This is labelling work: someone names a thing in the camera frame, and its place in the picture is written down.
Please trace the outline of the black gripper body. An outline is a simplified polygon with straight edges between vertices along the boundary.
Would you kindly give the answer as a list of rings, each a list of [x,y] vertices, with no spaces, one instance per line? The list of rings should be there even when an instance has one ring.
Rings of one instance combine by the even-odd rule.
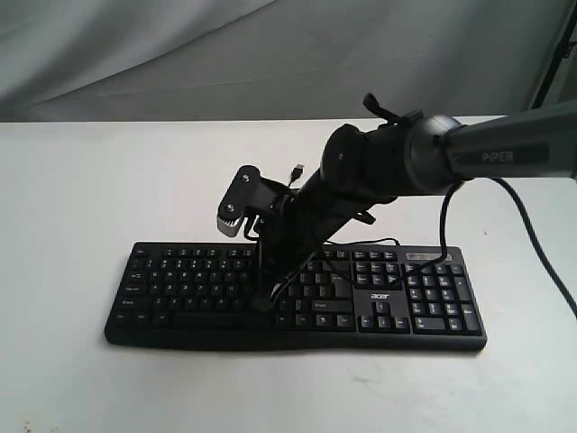
[[[348,221],[372,206],[370,201],[335,192],[322,180],[308,180],[298,192],[291,192],[278,217],[259,218],[255,227],[267,289],[269,273],[295,271]]]

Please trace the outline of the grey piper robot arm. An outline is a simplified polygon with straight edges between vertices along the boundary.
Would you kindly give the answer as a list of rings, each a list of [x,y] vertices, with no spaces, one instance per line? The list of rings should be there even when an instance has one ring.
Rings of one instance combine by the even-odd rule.
[[[273,215],[261,220],[256,309],[271,310],[323,243],[375,205],[401,197],[448,196],[477,178],[576,175],[572,101],[478,124],[420,111],[396,115],[373,95],[363,103],[381,119],[378,128],[337,128],[318,169],[298,191],[284,190]]]

